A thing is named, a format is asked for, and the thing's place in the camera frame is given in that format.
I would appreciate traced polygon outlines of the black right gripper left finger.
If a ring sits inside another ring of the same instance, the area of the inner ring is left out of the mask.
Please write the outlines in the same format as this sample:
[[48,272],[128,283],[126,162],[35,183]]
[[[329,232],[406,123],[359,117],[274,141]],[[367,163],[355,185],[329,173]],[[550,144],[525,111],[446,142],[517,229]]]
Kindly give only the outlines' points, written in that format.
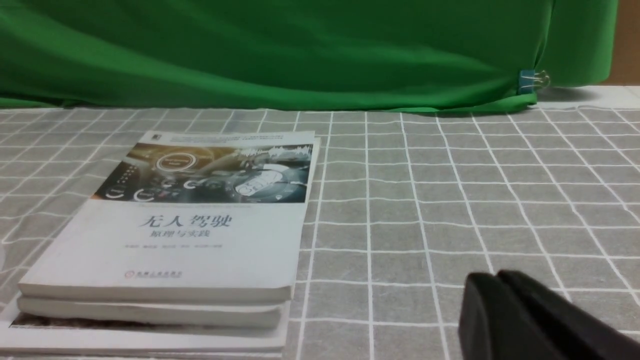
[[490,273],[465,280],[458,338],[464,360],[566,360],[507,285]]

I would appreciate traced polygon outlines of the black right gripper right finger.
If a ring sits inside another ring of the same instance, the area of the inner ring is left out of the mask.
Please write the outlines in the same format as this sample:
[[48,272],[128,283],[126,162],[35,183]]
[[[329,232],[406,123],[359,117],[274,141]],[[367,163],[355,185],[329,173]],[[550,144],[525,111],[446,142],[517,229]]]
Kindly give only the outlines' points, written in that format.
[[497,274],[567,360],[638,360],[637,341],[618,332],[524,272]]

